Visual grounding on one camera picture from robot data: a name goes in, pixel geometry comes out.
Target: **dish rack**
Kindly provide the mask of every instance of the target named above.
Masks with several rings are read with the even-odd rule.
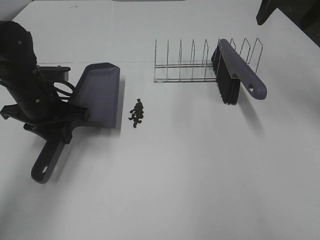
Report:
[[[208,40],[204,41],[204,48],[202,51],[202,59],[196,60],[196,43],[195,40],[192,40],[191,52],[189,54],[190,60],[183,60],[183,43],[180,39],[179,48],[178,48],[178,61],[169,61],[169,56],[171,56],[169,48],[169,39],[166,43],[166,55],[165,60],[158,61],[157,59],[157,39],[155,40],[154,47],[154,83],[215,83],[216,76],[213,72],[213,65],[211,62],[211,55],[214,52],[210,50],[208,45]],[[230,44],[232,47],[237,50],[236,43],[233,38],[230,39]],[[260,51],[257,52],[257,44],[260,45]],[[249,43],[248,39],[245,37],[242,41],[239,55],[242,59],[254,70],[255,73],[258,71],[260,64],[262,52],[264,45],[257,37],[255,39],[253,48]],[[253,56],[257,57],[256,63],[252,64]]]

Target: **black bristles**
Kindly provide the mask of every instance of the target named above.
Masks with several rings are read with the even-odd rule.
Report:
[[[231,78],[229,75],[219,45],[214,51],[211,61],[223,102],[235,105],[238,101],[240,80]]]

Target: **black object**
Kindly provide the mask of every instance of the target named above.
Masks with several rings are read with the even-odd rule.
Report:
[[[132,121],[133,120],[133,127],[136,128],[137,124],[141,124],[142,121],[139,119],[143,119],[144,118],[144,111],[142,111],[142,109],[144,108],[140,98],[137,99],[137,103],[135,104],[133,110],[130,111],[130,113],[133,113],[131,115],[131,117],[129,117],[129,120]]]
[[[259,12],[256,16],[258,25],[262,25],[270,15],[283,4],[284,0],[262,0]]]
[[[226,39],[220,39],[211,58],[218,88],[225,104],[238,101],[240,82],[255,99],[263,100],[267,88]]]
[[[17,103],[4,106],[0,114],[25,123],[25,130],[46,140],[31,170],[41,184],[49,180],[74,128],[116,127],[120,69],[110,63],[91,64],[76,87],[67,82],[68,71],[69,67],[37,66],[30,32],[13,21],[0,22],[0,85]]]

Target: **gray brush handle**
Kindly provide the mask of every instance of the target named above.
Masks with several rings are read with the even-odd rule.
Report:
[[[239,79],[248,93],[255,99],[265,99],[267,97],[265,84],[239,56],[230,43],[226,39],[221,39],[218,45],[231,78]]]

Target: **hanging hole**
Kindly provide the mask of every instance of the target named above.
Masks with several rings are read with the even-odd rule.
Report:
[[[44,174],[47,171],[48,166],[45,166],[42,173]]]
[[[254,86],[252,84],[249,84],[249,90],[250,90],[250,92],[254,91]]]

